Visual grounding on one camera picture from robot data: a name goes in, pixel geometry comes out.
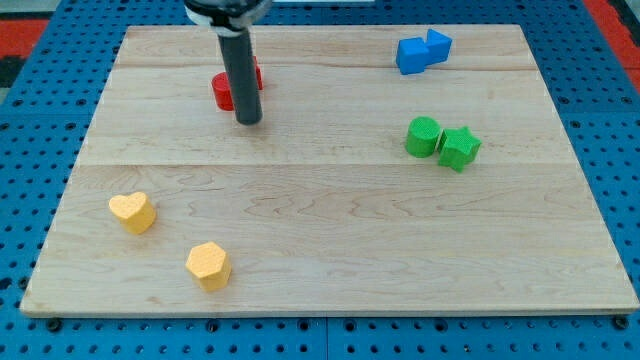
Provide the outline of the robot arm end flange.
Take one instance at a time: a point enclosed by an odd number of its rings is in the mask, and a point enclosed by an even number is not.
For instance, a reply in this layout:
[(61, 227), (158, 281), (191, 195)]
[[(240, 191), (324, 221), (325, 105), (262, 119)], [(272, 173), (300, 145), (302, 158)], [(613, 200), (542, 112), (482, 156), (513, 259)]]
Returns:
[(272, 0), (184, 0), (188, 18), (222, 37), (236, 37), (264, 18)]

